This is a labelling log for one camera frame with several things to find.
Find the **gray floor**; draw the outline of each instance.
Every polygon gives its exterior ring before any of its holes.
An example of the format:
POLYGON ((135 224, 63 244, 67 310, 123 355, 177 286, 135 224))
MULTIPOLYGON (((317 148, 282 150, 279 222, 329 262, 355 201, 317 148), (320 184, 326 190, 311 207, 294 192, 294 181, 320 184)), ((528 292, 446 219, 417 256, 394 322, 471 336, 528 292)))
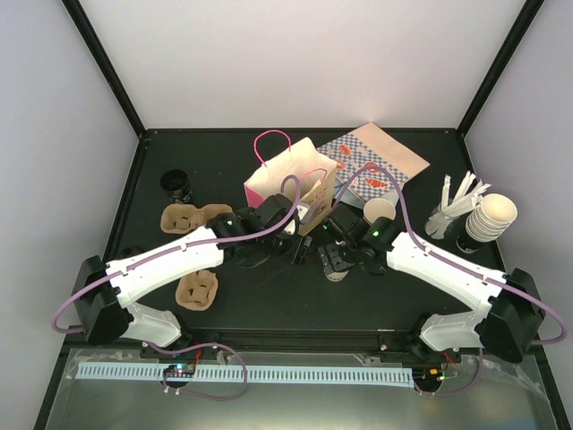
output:
MULTIPOLYGON (((359 366, 350 356, 250 355, 250 364, 359 366)), ((70 364, 48 428, 53 429, 553 429, 551 409, 531 357, 519 368, 491 359, 468 394, 420 398, 390 387, 251 384, 238 400, 215 402, 165 394, 159 383, 77 381, 70 364)), ((475 359, 442 387, 450 391, 472 377, 475 359)), ((228 394, 234 384, 194 389, 228 394)))

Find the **paper bag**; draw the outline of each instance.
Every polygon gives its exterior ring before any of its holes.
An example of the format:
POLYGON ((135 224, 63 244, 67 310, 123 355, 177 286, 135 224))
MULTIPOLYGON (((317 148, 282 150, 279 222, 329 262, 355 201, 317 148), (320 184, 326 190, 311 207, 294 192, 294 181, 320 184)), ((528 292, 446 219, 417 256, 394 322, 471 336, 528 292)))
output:
MULTIPOLYGON (((269 131, 265 133, 282 133, 269 131)), ((334 182, 336 179, 336 161, 320 154, 314 148, 309 138, 291 145, 273 159, 265 161, 256 149, 259 139, 255 140, 255 154, 261 160, 262 166, 255 170, 244 183, 244 192, 249 206, 257 208, 273 194, 280 193, 283 179, 288 175, 295 175, 301 181, 301 202, 310 206, 309 213, 299 227, 298 234, 305 236, 318 226, 327 215, 334 195, 334 182)), ((288 181, 285 186, 285 195, 291 201, 295 199, 295 184, 288 181)))
MULTIPOLYGON (((318 151, 337 162, 337 194, 356 170, 368 166, 386 168, 400 186, 430 166, 426 160, 369 123, 320 146, 318 151)), ((394 185, 380 171, 366 170, 348 187, 341 199, 358 208, 375 197, 382 197, 394 185)))

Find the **black cup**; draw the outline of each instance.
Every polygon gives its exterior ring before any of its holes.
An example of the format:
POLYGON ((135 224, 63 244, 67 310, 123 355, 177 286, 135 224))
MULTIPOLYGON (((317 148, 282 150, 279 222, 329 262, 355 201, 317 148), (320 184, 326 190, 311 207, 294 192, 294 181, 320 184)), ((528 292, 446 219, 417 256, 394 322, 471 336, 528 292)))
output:
POLYGON ((174 203, 191 203, 191 187, 184 170, 174 168, 165 172, 159 183, 174 203))
POLYGON ((489 244, 489 242, 480 242, 475 240, 473 237, 469 236, 466 228, 462 228, 462 230, 459 232, 458 240, 456 242, 459 250, 466 254, 473 254, 485 244, 489 244))

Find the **red wire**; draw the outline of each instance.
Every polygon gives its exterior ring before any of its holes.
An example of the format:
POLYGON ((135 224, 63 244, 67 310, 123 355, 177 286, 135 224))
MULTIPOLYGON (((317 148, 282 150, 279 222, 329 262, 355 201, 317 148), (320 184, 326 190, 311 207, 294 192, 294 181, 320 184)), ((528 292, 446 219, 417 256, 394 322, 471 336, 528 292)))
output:
POLYGON ((197 352, 195 353, 195 365, 199 363, 199 358, 201 358, 201 353, 202 349, 197 349, 197 352))
POLYGON ((454 368, 455 368, 456 370, 459 370, 459 369, 458 369, 458 365, 457 365, 456 363, 454 363, 454 360, 451 359, 451 357, 449 356, 449 354, 448 354, 446 351, 441 351, 441 353, 442 353, 444 356, 446 356, 446 359, 454 366, 454 368))

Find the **black mount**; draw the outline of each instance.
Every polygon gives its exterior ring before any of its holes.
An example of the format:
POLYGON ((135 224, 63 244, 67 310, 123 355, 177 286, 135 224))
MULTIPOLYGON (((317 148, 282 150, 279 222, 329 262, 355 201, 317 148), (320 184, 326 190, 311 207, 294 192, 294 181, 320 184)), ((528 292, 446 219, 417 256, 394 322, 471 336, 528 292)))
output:
MULTIPOLYGON (((534 279, 526 271, 513 270, 507 283, 539 299, 534 279)), ((492 309, 475 331, 489 352, 510 363, 521 363, 544 318, 542 309, 504 289, 492 300, 492 309)))
MULTIPOLYGON (((104 276, 106 265, 99 256, 88 258, 81 264, 73 293, 104 276)), ((133 321, 131 314, 117 302, 116 292, 109 281, 76 300, 74 306, 90 345, 105 345, 120 338, 133 321)))
MULTIPOLYGON (((370 225, 346 205, 339 204, 322 223, 322 227, 336 241, 335 245, 327 245, 325 248, 325 255, 331 259, 333 271, 347 271, 350 265, 355 264, 371 275, 383 275, 386 272, 386 253, 393 249, 392 242, 400 233, 393 226, 392 219, 378 218, 370 225), (338 246, 337 253, 333 246, 338 246)), ((323 264, 325 255, 321 256, 323 264)))

